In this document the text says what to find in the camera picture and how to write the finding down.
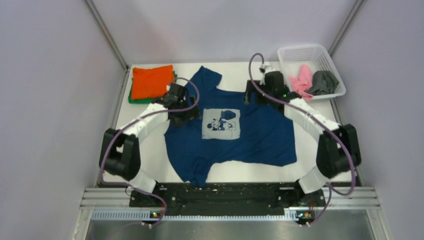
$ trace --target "folded green cloth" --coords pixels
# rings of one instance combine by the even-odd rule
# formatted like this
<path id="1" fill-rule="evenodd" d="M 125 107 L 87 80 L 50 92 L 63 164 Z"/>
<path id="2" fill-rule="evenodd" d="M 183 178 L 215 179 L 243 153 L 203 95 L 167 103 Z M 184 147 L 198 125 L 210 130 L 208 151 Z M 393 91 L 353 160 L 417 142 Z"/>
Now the folded green cloth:
<path id="1" fill-rule="evenodd" d="M 175 71 L 173 71 L 173 76 L 174 78 L 176 78 L 178 75 L 175 73 Z M 133 82 L 131 82 L 131 89 L 129 90 L 129 95 L 128 95 L 128 102 L 130 104 L 149 104 L 152 102 L 153 98 L 145 98 L 145 99 L 137 99 L 137 100 L 133 100 L 131 98 L 131 93 L 133 92 Z"/>

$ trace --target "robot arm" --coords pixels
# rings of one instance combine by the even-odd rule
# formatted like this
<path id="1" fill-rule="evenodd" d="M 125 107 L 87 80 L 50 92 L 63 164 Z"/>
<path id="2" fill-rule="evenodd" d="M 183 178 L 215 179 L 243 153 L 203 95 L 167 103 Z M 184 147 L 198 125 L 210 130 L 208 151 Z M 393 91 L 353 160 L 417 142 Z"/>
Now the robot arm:
<path id="1" fill-rule="evenodd" d="M 174 126 L 179 127 L 189 120 L 200 117 L 199 109 L 196 106 L 188 111 L 168 112 L 168 110 L 185 109 L 189 106 L 187 103 L 188 99 L 185 99 L 186 92 L 187 88 L 184 86 L 172 83 L 168 93 L 163 97 L 154 99 L 145 111 L 130 121 L 130 123 L 137 122 L 124 130 L 113 143 L 110 153 L 105 160 L 104 170 L 112 175 L 121 176 L 134 187 L 151 193 L 156 185 L 156 181 L 149 177 L 141 168 L 140 142 L 153 132 L 156 127 L 167 120 L 170 120 Z M 99 166 L 102 165 L 106 149 L 111 143 L 112 138 L 124 127 L 122 126 L 119 129 L 109 128 L 104 133 Z"/>
<path id="2" fill-rule="evenodd" d="M 340 149 L 340 145 L 319 124 L 312 120 L 311 116 L 314 116 L 325 127 L 339 136 L 347 147 L 355 167 L 361 164 L 358 137 L 356 129 L 352 125 L 342 126 L 314 110 L 300 95 L 296 92 L 290 92 L 284 84 L 283 74 L 271 66 L 262 66 L 260 71 L 263 73 L 263 78 L 260 81 L 255 81 L 255 83 L 261 90 L 274 98 L 303 109 L 307 114 L 262 96 L 250 80 L 246 86 L 245 103 L 248 104 L 251 100 L 251 94 L 255 93 L 257 104 L 271 105 L 283 113 L 285 117 L 299 124 L 318 143 L 316 165 L 305 176 L 296 181 L 297 187 L 303 194 L 320 190 L 325 183 L 330 182 L 330 179 L 350 170 L 348 159 Z"/>

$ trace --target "white wall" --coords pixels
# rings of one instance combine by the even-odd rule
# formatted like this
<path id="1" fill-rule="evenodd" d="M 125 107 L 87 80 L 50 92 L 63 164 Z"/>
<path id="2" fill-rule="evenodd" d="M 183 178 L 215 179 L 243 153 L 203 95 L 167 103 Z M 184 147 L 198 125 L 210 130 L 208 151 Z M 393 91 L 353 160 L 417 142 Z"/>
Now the white wall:
<path id="1" fill-rule="evenodd" d="M 333 59 L 394 239 L 424 239 L 424 1 L 367 1 Z"/>
<path id="2" fill-rule="evenodd" d="M 94 0 L 128 64 L 248 61 L 329 48 L 355 0 Z"/>
<path id="3" fill-rule="evenodd" d="M 123 70 L 82 0 L 0 3 L 0 239 L 70 239 Z"/>

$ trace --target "plastic basket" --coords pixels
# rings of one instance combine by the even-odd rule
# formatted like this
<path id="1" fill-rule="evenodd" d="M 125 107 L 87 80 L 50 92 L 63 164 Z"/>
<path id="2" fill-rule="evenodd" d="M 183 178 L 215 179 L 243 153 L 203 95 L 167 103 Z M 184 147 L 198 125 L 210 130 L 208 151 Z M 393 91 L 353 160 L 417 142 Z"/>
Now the plastic basket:
<path id="1" fill-rule="evenodd" d="M 284 75 L 285 84 L 288 86 L 290 91 L 293 89 L 290 84 L 289 77 L 297 77 L 301 65 L 306 64 L 310 67 L 312 74 L 314 74 L 316 71 L 327 70 L 332 72 L 339 81 L 334 93 L 316 95 L 310 98 L 310 100 L 331 99 L 334 97 L 342 96 L 346 93 L 345 84 L 343 83 L 342 78 L 336 69 L 336 66 L 334 66 L 333 60 L 331 59 L 329 53 L 322 45 L 309 44 L 281 47 L 278 49 L 277 54 L 280 63 L 280 69 Z"/>

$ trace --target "clothing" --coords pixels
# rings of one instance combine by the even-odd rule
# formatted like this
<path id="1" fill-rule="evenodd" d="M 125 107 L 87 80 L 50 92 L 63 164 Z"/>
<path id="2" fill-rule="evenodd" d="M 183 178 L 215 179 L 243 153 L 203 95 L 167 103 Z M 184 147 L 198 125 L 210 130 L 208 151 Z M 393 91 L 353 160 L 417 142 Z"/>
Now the clothing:
<path id="1" fill-rule="evenodd" d="M 175 71 L 173 72 L 173 77 L 176 78 L 178 77 L 178 75 L 175 73 Z M 129 95 L 128 95 L 128 102 L 130 104 L 149 104 L 152 102 L 153 98 L 144 98 L 144 99 L 136 99 L 133 100 L 131 98 L 131 95 L 133 94 L 133 82 L 134 82 L 134 78 L 131 79 L 131 88 L 129 89 Z"/>
<path id="2" fill-rule="evenodd" d="M 169 125 L 169 161 L 180 178 L 204 186 L 211 166 L 230 160 L 285 166 L 296 162 L 293 122 L 269 105 L 244 104 L 244 92 L 217 89 L 222 76 L 201 67 L 191 78 L 198 87 L 201 119 Z M 194 88 L 186 85 L 189 96 Z"/>
<path id="3" fill-rule="evenodd" d="M 312 87 L 306 92 L 312 95 L 333 94 L 339 85 L 339 80 L 331 71 L 317 71 L 312 77 Z"/>
<path id="4" fill-rule="evenodd" d="M 308 65 L 302 64 L 300 66 L 299 74 L 297 77 L 288 77 L 293 92 L 298 93 L 304 99 L 311 99 L 312 94 L 307 93 L 307 90 L 312 87 L 312 72 Z"/>
<path id="5" fill-rule="evenodd" d="M 174 79 L 173 66 L 151 69 L 134 67 L 132 77 L 132 100 L 162 97 L 167 92 L 167 85 Z"/>

